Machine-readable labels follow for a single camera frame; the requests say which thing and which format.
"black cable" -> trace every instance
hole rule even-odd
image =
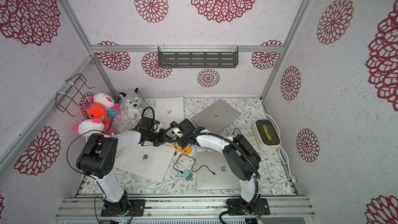
[[[144,145],[144,143],[142,143],[141,146],[144,147],[144,146],[154,146],[154,145],[153,144]]]
[[[174,148],[176,149],[176,152],[174,152],[174,155],[176,155],[176,154],[177,154],[177,142],[174,142]]]
[[[167,139],[166,133],[167,133],[167,131],[170,130],[171,128],[173,128],[173,127],[167,128],[166,132],[164,132],[164,135],[163,135],[163,140],[165,140],[166,142],[169,142],[169,143],[173,143],[173,142],[170,142],[170,140]],[[222,140],[226,141],[226,142],[229,143],[230,145],[232,145],[237,151],[239,151],[239,152],[241,153],[241,155],[243,156],[243,158],[247,161],[247,163],[249,164],[249,166],[251,167],[251,169],[254,171],[254,174],[257,176],[257,178],[258,178],[258,179],[261,178],[261,177],[260,177],[260,173],[258,173],[256,167],[255,167],[255,166],[253,165],[253,163],[250,161],[249,157],[248,157],[248,156],[246,155],[246,153],[242,150],[242,148],[239,147],[236,143],[234,143],[234,142],[232,142],[231,140],[227,139],[226,137],[223,137],[223,136],[221,136],[221,135],[218,135],[218,134],[216,134],[216,133],[211,133],[211,132],[199,132],[199,133],[194,133],[194,134],[188,135],[188,136],[183,137],[183,138],[179,138],[178,141],[182,141],[182,140],[185,140],[185,139],[188,139],[188,138],[193,138],[193,137],[202,136],[202,135],[208,135],[208,136],[218,137],[218,138],[221,138]]]
[[[153,110],[153,108],[152,107],[145,107],[144,110],[142,110],[140,121],[137,123],[137,125],[134,127],[134,129],[137,129],[140,126],[141,121],[142,121],[142,117],[144,116],[144,113],[145,113],[145,111],[148,108],[152,111],[152,118],[155,119],[155,111]]]
[[[99,221],[99,219],[98,219],[98,217],[97,217],[97,210],[96,210],[96,199],[97,199],[97,197],[100,198],[100,197],[97,196],[97,195],[94,197],[94,213],[96,214],[96,218],[97,218],[98,224],[101,224],[100,221]]]
[[[209,167],[208,167],[207,165],[202,165],[201,167],[199,167],[199,169],[193,170],[193,167],[195,166],[195,163],[196,163],[196,159],[193,158],[193,157],[190,157],[190,156],[188,156],[188,155],[185,155],[184,153],[182,153],[182,154],[177,158],[177,161],[176,161],[176,162],[174,163],[174,165],[173,165],[173,169],[175,169],[176,171],[179,171],[179,172],[183,173],[183,172],[180,171],[179,169],[174,168],[174,166],[176,165],[176,163],[178,162],[178,160],[180,159],[180,157],[181,157],[182,155],[187,156],[187,157],[193,159],[193,165],[192,165],[192,167],[191,167],[191,171],[192,171],[192,172],[197,172],[197,171],[200,170],[201,167],[204,166],[204,167],[206,167],[211,173],[213,173],[213,175],[216,175],[216,173],[212,172],[212,171],[209,169]]]
[[[88,176],[88,177],[91,177],[95,182],[97,182],[97,180],[96,180],[94,177],[92,177],[92,176],[90,176],[90,175],[88,175],[88,174],[85,174],[85,173],[83,173],[83,172],[80,172],[80,171],[78,171],[77,169],[75,169],[74,167],[72,167],[72,165],[70,165],[70,162],[69,162],[69,159],[68,159],[69,148],[72,146],[72,144],[73,144],[78,138],[80,138],[81,136],[83,136],[84,134],[86,134],[86,133],[88,133],[88,132],[92,132],[92,131],[102,132],[102,131],[99,131],[99,130],[90,130],[90,131],[84,132],[82,135],[79,135],[77,138],[75,138],[75,139],[71,142],[71,144],[68,146],[68,148],[67,148],[67,163],[68,163],[69,167],[71,167],[71,169],[73,169],[73,170],[76,171],[77,173],[80,173],[80,174],[82,174],[82,175],[86,175],[86,176]],[[100,188],[100,190],[102,191],[102,194],[103,194],[103,195],[106,195],[106,194],[105,194],[105,191],[103,191],[101,185],[100,185],[98,182],[97,182],[97,184],[98,184],[98,187]]]
[[[232,133],[232,134],[234,134],[235,135],[235,130],[236,129],[238,129],[239,130],[239,134],[242,134],[242,132],[240,131],[240,129],[238,128],[238,127],[235,127],[235,129],[234,129],[234,133]]]
[[[219,215],[218,217],[220,218],[220,221],[222,222],[222,224],[227,224],[227,223],[226,223],[225,221],[223,221],[223,219],[222,219],[222,216],[223,216],[223,215],[225,215],[225,214],[230,214],[230,213],[237,212],[237,211],[241,211],[242,209],[245,209],[245,208],[247,208],[248,206],[250,206],[251,204],[253,204],[253,202],[254,202],[254,201],[257,199],[257,197],[258,197],[258,181],[257,181],[257,179],[254,180],[254,184],[256,185],[256,189],[255,189],[254,196],[253,196],[253,198],[251,199],[250,202],[248,202],[247,204],[245,204],[244,206],[242,206],[242,207],[240,207],[240,208],[232,209],[232,210],[227,210],[227,211],[224,211],[224,212],[220,213],[220,215]]]

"metal plate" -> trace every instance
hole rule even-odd
[[[158,64],[161,68],[235,68],[236,52],[163,52],[158,47]]]
[[[160,218],[218,218],[218,215],[227,210],[226,200],[239,197],[166,197],[162,195],[152,195],[143,197],[140,195],[129,195],[129,200],[146,200],[143,217],[134,217],[134,219],[160,219]],[[283,196],[265,196],[268,201],[270,215],[272,217],[315,217],[311,203],[308,197],[283,197]],[[99,219],[109,219],[101,217],[103,202],[94,198],[65,198],[60,205],[55,216],[59,219],[90,219],[95,218],[94,201],[96,201],[96,211]],[[225,215],[223,218],[229,220],[233,216]]]

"charger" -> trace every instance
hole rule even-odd
[[[182,178],[185,179],[185,181],[191,180],[192,181],[192,173],[189,170],[185,170],[184,172],[182,172]]]

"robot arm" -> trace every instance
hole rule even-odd
[[[175,141],[166,135],[170,129],[178,136]],[[115,163],[116,150],[141,143],[141,134],[137,131],[124,132],[114,136],[93,134],[77,160],[77,168],[86,175],[91,175],[102,189],[104,193],[103,210],[105,211],[110,209],[111,213],[119,216],[128,213],[130,203],[127,200],[127,193],[117,182],[112,168]],[[223,153],[231,171],[240,179],[241,201],[235,206],[241,206],[245,212],[253,212],[253,209],[257,208],[257,202],[260,199],[257,183],[257,179],[260,178],[257,172],[260,156],[245,137],[239,134],[236,137],[225,138],[202,127],[195,129],[187,119],[179,124],[173,122],[172,126],[163,134],[162,142],[177,142],[181,148],[185,148],[188,144],[196,144]]]
[[[195,144],[223,153],[231,171],[240,179],[241,198],[250,202],[255,197],[258,191],[256,180],[260,178],[259,175],[256,176],[260,156],[244,136],[239,134],[236,137],[222,137],[203,127],[195,129],[187,119],[179,124],[173,122],[170,129],[177,134],[176,142],[181,148]]]

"white cable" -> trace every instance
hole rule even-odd
[[[240,112],[240,111],[242,110],[242,108],[244,108],[244,107],[252,108],[252,109],[256,110],[257,112],[260,112],[260,113],[264,114],[265,116],[267,116],[268,118],[270,118],[271,121],[275,124],[276,129],[277,129],[278,137],[279,137],[279,139],[281,140],[281,132],[280,132],[280,130],[279,130],[279,126],[278,126],[278,124],[276,123],[276,121],[275,121],[270,115],[266,114],[265,112],[261,112],[260,110],[257,110],[257,109],[254,108],[254,107],[249,107],[249,106],[243,106],[243,107],[241,107],[238,111]],[[290,172],[289,157],[287,156],[286,151],[285,151],[285,150],[282,148],[282,146],[280,146],[280,145],[279,145],[279,147],[278,147],[278,154],[279,154],[279,157],[281,158],[282,163],[284,163],[284,164],[287,165],[287,170],[289,171],[289,177],[290,177],[290,179],[292,180],[293,183],[296,183],[296,182],[297,182],[297,178],[294,177],[294,176],[292,175],[292,173]]]

